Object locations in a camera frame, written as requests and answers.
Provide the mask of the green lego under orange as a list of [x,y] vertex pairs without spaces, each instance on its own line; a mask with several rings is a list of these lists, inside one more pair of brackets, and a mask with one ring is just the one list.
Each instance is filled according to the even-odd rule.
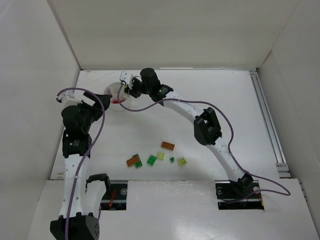
[[135,167],[136,167],[136,168],[140,168],[140,167],[143,166],[139,154],[135,154],[135,155],[133,155],[132,157],[138,159],[138,162],[135,163]]

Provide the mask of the green lego brick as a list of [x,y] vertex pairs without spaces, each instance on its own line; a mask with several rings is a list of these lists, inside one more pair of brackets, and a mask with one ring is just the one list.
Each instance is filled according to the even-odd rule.
[[146,163],[149,166],[153,167],[156,161],[157,161],[157,157],[154,155],[150,155]]

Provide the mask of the pale yellow lego brick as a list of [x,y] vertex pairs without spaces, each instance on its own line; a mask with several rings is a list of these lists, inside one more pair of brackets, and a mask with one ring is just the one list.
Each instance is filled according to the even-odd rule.
[[161,161],[164,161],[165,160],[165,153],[164,152],[158,152],[157,153],[157,159],[158,160],[161,160]]

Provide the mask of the orange lego brick left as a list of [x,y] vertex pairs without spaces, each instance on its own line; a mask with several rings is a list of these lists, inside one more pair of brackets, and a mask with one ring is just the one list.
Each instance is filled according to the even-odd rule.
[[126,161],[128,167],[131,167],[139,162],[140,162],[140,158],[138,157],[138,155],[135,155]]

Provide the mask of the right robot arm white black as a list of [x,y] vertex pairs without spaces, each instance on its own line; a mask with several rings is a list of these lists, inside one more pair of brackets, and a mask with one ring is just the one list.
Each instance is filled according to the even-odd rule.
[[148,95],[155,103],[171,109],[193,124],[196,141],[207,147],[217,158],[226,172],[236,198],[243,198],[249,191],[253,178],[236,163],[228,145],[223,142],[222,128],[212,107],[201,109],[184,100],[173,88],[162,84],[154,69],[144,68],[140,79],[122,72],[120,82],[124,92],[134,98]]

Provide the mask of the white round divided container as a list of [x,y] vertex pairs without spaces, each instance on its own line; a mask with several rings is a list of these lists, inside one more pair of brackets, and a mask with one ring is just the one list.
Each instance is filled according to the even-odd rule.
[[[125,106],[126,108],[129,108],[132,104],[132,97],[124,92],[124,87],[121,88],[120,93],[118,93],[119,89],[121,87],[120,82],[114,82],[106,87],[104,90],[104,94],[109,94],[112,96],[110,100],[109,109],[120,112],[124,111],[125,109],[121,106]],[[112,103],[114,100],[119,101],[119,104]]]

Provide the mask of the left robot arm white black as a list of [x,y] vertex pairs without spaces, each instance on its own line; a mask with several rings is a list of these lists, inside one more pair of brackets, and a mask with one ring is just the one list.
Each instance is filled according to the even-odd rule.
[[100,236],[101,201],[111,189],[106,173],[88,176],[91,150],[97,138],[91,138],[91,125],[106,119],[112,94],[95,94],[82,89],[83,95],[94,103],[77,100],[74,87],[61,90],[56,100],[63,104],[61,111],[64,131],[64,193],[56,220],[50,232],[57,240],[97,240]]

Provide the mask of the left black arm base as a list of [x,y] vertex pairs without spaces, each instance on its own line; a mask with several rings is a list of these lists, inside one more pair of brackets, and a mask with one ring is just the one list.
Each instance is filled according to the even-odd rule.
[[111,190],[104,194],[100,206],[102,211],[125,211],[127,209],[128,181],[111,181]]

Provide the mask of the orange lego brick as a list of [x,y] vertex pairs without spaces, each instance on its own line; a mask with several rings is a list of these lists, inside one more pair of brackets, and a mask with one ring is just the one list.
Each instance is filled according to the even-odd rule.
[[140,158],[138,157],[138,155],[135,155],[126,161],[128,167],[131,167],[139,162],[140,162]]
[[169,151],[173,151],[174,148],[175,148],[175,145],[173,143],[169,143],[169,142],[163,141],[162,144],[161,144],[161,147],[163,149],[166,149],[166,150],[169,150]]

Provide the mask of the orange lego brick right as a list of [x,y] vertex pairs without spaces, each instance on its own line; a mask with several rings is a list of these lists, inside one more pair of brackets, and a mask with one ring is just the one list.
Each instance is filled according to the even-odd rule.
[[169,151],[173,151],[174,148],[175,148],[175,145],[173,143],[169,143],[169,142],[163,141],[162,144],[161,144],[161,147],[163,149],[166,149],[166,150],[169,150]]

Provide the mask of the aluminium rail right edge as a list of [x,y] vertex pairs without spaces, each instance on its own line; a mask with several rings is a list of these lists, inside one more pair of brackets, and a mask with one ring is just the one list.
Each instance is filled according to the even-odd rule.
[[249,76],[252,81],[252,85],[258,100],[260,111],[262,114],[265,127],[267,129],[268,137],[273,149],[273,154],[275,157],[275,165],[278,171],[278,175],[281,179],[291,179],[292,175],[290,173],[270,110],[267,104],[267,100],[259,79],[257,70],[250,70]]

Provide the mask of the lime transparent lego brick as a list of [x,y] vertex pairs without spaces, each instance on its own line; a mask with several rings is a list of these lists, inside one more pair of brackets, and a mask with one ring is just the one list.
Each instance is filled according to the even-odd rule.
[[180,159],[178,160],[178,164],[179,164],[181,167],[183,167],[183,166],[185,166],[185,165],[187,164],[187,160],[186,160],[184,157],[182,157],[182,158],[180,158]]

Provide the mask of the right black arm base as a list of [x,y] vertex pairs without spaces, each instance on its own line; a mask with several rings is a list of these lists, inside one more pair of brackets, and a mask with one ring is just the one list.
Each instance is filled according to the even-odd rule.
[[215,191],[219,210],[264,210],[264,203],[257,180],[243,193],[236,192],[229,181],[216,181]]

